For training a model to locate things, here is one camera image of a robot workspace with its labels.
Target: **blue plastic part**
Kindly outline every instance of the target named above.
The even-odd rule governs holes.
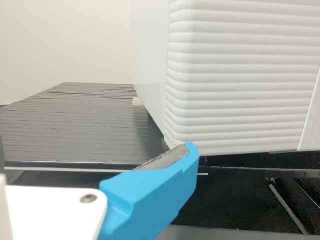
[[[176,218],[194,193],[199,151],[157,170],[129,171],[100,183],[108,209],[99,240],[154,240]]]

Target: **ribbed plastic surface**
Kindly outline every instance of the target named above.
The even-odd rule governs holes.
[[[169,10],[168,145],[296,151],[320,65],[320,1],[175,0]]]

